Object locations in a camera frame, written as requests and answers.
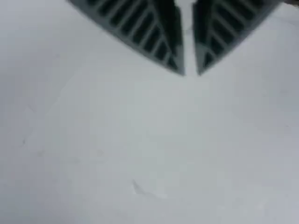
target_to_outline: scratch mark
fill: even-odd
[[[148,195],[148,193],[146,193],[142,189],[142,187],[135,180],[132,180],[132,186],[133,186],[135,194],[137,194],[137,195]]]
[[[132,180],[132,187],[137,195],[143,195],[143,196],[148,196],[148,197],[154,197],[154,198],[166,198],[165,195],[160,195],[160,194],[154,194],[151,192],[145,191],[137,182],[136,180]]]

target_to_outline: white surface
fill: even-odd
[[[0,223],[298,223],[298,24],[203,77],[186,35],[178,77],[64,1],[2,1]]]

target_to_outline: gray plastic piece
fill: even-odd
[[[198,74],[237,47],[280,0],[198,0],[193,30]]]
[[[69,0],[135,51],[184,74],[181,18],[174,0]]]

